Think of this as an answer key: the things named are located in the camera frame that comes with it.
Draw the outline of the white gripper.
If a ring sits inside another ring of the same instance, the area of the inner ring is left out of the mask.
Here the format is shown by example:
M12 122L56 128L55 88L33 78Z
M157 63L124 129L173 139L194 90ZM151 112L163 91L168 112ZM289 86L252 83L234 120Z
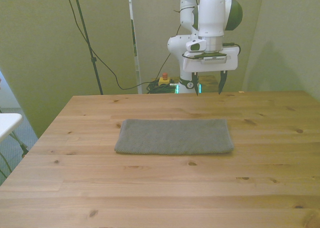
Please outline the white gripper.
M199 76L197 72L221 71L218 93L221 94L227 80L227 71L235 70L238 66L238 46L224 47L219 52L205 53L186 51L183 54L182 69L192 72L192 83L195 93L199 94Z

